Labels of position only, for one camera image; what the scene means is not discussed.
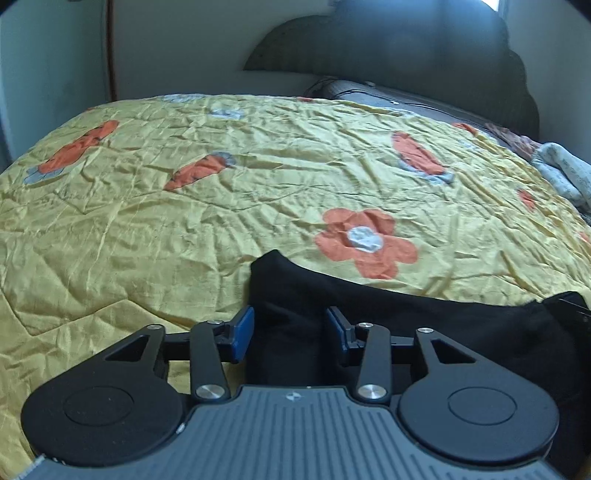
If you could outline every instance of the dark gray headboard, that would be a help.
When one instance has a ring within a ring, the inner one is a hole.
[[[371,81],[538,138],[523,62],[505,22],[479,0],[342,0],[332,15],[273,29],[244,69]]]

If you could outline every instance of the silver bolt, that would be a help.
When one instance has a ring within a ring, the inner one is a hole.
[[[195,393],[198,397],[203,398],[204,400],[217,400],[218,398],[223,397],[223,395],[226,393],[226,390],[216,384],[207,384],[197,387]]]
[[[380,398],[385,397],[388,392],[386,392],[384,387],[370,383],[367,385],[361,385],[361,387],[357,389],[357,393],[360,397],[367,398],[368,400],[379,400]]]

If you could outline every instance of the gray ribbed plate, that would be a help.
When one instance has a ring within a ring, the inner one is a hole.
[[[243,387],[232,401],[195,409],[184,429],[146,458],[79,468],[40,458],[27,480],[551,480],[536,462],[476,471],[429,456],[389,410],[352,401],[342,388]]]

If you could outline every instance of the black disc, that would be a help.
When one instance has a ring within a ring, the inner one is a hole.
[[[133,362],[101,362],[40,386],[23,405],[21,424],[37,454],[108,466],[154,450],[182,417],[180,396],[166,381]]]
[[[398,417],[429,449],[491,466],[545,454],[558,427],[552,398],[498,366],[438,368],[404,392]]]

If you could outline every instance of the yellow bedspread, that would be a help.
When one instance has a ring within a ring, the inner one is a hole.
[[[250,263],[274,248],[415,295],[591,301],[591,229],[573,207],[485,134],[409,112],[254,96],[111,103],[23,155],[0,197],[4,478],[30,461],[19,416],[33,389],[143,325],[231,318]]]

